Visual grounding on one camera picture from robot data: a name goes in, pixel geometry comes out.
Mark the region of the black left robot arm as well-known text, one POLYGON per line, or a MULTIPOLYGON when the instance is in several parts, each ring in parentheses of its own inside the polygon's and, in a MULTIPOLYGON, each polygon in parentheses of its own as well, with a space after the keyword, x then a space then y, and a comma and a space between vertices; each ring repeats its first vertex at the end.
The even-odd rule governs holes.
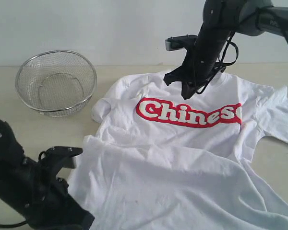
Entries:
POLYGON ((95 217, 69 194, 68 183, 57 177, 62 168, 74 168, 82 148, 54 146, 38 161, 25 156, 11 126, 0 120, 0 199, 24 221, 0 224, 0 229, 29 225, 35 230, 88 230, 95 217))

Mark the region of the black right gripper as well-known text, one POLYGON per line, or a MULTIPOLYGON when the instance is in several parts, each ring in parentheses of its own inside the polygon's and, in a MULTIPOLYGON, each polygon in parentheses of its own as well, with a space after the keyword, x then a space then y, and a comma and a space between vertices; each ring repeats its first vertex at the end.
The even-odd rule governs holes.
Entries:
POLYGON ((221 70, 221 62, 217 61, 220 52, 218 43, 194 43, 187 50, 182 66, 164 75, 164 83, 169 86, 181 82, 183 99, 190 99, 197 91, 204 91, 221 70))

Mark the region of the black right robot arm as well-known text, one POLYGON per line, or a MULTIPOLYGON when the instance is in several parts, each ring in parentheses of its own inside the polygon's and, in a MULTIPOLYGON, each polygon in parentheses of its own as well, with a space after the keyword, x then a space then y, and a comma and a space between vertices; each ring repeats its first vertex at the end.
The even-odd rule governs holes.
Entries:
POLYGON ((233 36, 264 32, 284 37, 288 45, 288 7, 276 7, 270 0, 207 0, 198 35, 165 40, 167 51, 186 49, 182 65, 165 74, 165 84, 180 82, 184 99, 203 93, 216 74, 232 65, 224 58, 229 46, 236 47, 233 36))

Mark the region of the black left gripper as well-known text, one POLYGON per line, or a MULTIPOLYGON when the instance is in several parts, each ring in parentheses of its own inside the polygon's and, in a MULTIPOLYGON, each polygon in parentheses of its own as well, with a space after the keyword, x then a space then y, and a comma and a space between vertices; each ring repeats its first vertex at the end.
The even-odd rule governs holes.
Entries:
POLYGON ((49 168, 35 172, 25 220, 35 230, 89 230, 95 217, 68 193, 65 179, 49 168))

